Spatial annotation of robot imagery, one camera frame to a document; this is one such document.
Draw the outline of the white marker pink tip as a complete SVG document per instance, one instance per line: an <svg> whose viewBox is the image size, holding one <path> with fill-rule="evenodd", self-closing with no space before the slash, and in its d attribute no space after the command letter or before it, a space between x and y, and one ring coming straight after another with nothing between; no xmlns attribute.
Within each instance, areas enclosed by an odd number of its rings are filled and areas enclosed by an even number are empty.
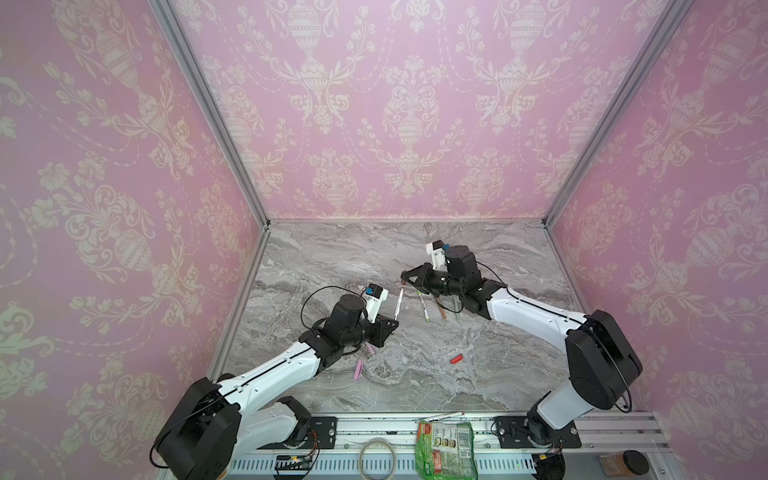
<svg viewBox="0 0 768 480"><path fill-rule="evenodd" d="M466 413L464 411L456 411L456 412L440 413L440 414L435 413L433 415L428 415L426 417L420 418L418 421L428 422L428 423L435 422L435 421L443 421L446 419L463 417L465 414Z"/></svg>

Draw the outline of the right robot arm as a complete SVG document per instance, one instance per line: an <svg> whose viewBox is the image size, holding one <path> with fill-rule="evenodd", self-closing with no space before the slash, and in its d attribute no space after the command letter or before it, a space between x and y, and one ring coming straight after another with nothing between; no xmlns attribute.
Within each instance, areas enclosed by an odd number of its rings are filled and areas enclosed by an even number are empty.
<svg viewBox="0 0 768 480"><path fill-rule="evenodd" d="M609 313L566 310L525 296L508 286L465 245L435 241L430 261L401 272L401 281L434 298L454 296L464 310L511 325L566 355L568 379L527 413L527 435L549 447L568 425L594 410L633 408L630 386L643 371L639 357Z"/></svg>

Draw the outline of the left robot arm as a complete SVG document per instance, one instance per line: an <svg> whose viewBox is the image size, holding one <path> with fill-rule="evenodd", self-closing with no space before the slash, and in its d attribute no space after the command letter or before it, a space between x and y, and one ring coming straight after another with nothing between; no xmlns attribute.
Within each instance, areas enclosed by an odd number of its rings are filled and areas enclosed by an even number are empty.
<svg viewBox="0 0 768 480"><path fill-rule="evenodd" d="M244 374L191 384L154 440L150 463L178 479L221 479L233 460L266 445L317 445L310 412L286 392L364 344L383 346L399 326L379 313L387 297L374 284L347 292L283 353Z"/></svg>

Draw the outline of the green snack bag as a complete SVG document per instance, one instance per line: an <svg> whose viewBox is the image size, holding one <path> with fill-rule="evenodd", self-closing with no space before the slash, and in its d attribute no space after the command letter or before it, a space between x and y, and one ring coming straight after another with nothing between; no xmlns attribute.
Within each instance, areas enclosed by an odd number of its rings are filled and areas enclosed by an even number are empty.
<svg viewBox="0 0 768 480"><path fill-rule="evenodd" d="M414 447L415 469L426 480L474 480L474 431L469 422L420 421Z"/></svg>

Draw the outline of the brown jar black lid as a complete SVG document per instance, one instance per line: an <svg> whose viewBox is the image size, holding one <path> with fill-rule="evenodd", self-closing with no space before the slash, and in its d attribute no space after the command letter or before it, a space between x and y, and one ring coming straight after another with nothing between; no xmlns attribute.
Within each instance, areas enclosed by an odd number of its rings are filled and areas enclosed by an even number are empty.
<svg viewBox="0 0 768 480"><path fill-rule="evenodd" d="M647 457L636 450L625 450L599 457L604 475L608 478L642 476L650 471Z"/></svg>

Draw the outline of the aluminium front rail frame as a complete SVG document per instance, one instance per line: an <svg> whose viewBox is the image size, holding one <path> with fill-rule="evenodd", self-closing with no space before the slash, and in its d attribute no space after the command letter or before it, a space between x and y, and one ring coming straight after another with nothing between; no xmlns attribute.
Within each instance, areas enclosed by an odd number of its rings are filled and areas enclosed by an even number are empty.
<svg viewBox="0 0 768 480"><path fill-rule="evenodd" d="M502 449L491 432L495 417L510 412L465 412L442 422L469 422L479 479L681 479L680 461L648 413L590 414L576 421L579 449ZM336 444L321 450L254 450L233 460L221 479L421 479L414 447L425 413L335 413ZM650 471L642 476L608 478L599 457L636 450Z"/></svg>

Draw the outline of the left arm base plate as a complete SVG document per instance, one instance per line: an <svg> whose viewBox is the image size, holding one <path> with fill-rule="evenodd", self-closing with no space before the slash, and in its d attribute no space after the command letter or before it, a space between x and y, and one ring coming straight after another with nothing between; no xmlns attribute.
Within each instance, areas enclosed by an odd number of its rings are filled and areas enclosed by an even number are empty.
<svg viewBox="0 0 768 480"><path fill-rule="evenodd" d="M336 444L337 430L337 417L311 417L305 426L299 428L298 434L292 434L285 442L270 443L262 446L260 450L311 450L315 447L321 450L333 449Z"/></svg>

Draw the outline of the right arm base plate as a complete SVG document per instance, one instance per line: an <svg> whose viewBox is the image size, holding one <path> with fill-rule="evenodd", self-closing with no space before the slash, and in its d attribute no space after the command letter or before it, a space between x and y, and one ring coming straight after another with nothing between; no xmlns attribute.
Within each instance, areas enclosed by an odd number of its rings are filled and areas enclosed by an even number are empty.
<svg viewBox="0 0 768 480"><path fill-rule="evenodd" d="M582 442L574 422L563 429L554 430L546 423L531 421L527 416L507 415L495 417L491 432L502 449L579 449Z"/></svg>

